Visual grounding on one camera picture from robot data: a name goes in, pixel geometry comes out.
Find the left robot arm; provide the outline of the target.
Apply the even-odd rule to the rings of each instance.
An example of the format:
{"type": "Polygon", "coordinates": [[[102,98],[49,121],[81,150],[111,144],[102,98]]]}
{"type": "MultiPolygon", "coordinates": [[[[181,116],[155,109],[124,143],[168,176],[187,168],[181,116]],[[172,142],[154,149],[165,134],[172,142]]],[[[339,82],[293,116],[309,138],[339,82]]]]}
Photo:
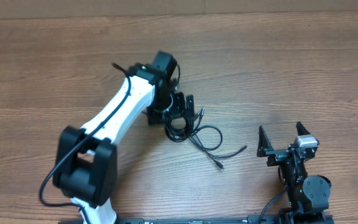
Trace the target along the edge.
{"type": "Polygon", "coordinates": [[[159,51],[150,64],[113,67],[125,75],[120,90],[81,128],[66,127],[58,143],[52,182],[78,207],[80,223],[117,223],[110,202],[117,147],[137,117],[146,113],[149,124],[163,124],[185,114],[185,97],[175,93],[172,75],[179,66],[172,55],[159,51]]]}

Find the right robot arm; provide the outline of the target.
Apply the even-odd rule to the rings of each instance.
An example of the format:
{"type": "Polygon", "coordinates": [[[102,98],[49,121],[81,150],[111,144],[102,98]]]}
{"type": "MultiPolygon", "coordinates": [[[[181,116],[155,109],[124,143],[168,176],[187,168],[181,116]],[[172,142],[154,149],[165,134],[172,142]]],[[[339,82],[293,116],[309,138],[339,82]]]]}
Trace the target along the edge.
{"type": "Polygon", "coordinates": [[[267,166],[278,167],[278,177],[284,189],[261,211],[258,223],[333,223],[329,208],[331,181],[323,175],[308,175],[305,162],[314,158],[319,141],[301,122],[296,123],[297,137],[286,149],[274,149],[264,127],[259,126],[257,157],[266,157],[267,166]],[[277,215],[266,215],[267,209],[284,194],[290,206],[277,215]]]}

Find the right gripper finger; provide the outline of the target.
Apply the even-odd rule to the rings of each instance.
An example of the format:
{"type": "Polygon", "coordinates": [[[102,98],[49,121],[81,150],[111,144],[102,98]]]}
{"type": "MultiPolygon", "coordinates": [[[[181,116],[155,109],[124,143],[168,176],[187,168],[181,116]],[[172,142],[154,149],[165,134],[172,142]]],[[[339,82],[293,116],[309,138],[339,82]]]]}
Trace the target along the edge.
{"type": "Polygon", "coordinates": [[[310,135],[310,132],[302,125],[300,121],[296,123],[296,130],[299,136],[310,135]]]}
{"type": "Polygon", "coordinates": [[[257,157],[267,157],[269,151],[273,150],[273,146],[269,138],[267,137],[267,133],[265,132],[264,126],[259,126],[259,143],[257,148],[257,157]]]}

